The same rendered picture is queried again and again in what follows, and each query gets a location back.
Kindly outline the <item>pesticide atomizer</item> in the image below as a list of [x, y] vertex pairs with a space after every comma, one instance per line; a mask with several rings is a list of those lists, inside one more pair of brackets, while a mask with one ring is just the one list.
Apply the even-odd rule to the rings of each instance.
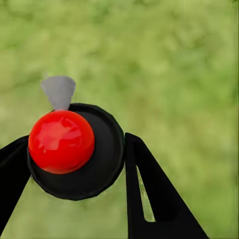
[[117, 181], [125, 168], [126, 141], [112, 114], [96, 105], [70, 103], [75, 85], [66, 75], [41, 82], [54, 111], [32, 127], [27, 165], [46, 193], [79, 201]]

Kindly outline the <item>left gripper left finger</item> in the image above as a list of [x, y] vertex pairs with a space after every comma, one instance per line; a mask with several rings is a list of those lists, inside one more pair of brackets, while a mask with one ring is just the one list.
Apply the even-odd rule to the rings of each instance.
[[31, 175], [28, 139], [29, 135], [23, 136], [0, 149], [0, 236]]

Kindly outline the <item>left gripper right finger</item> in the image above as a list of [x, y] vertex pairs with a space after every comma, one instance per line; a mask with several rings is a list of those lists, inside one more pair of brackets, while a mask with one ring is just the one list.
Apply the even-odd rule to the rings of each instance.
[[[128, 239], [209, 239], [143, 139], [124, 136]], [[156, 222], [144, 219], [136, 166]]]

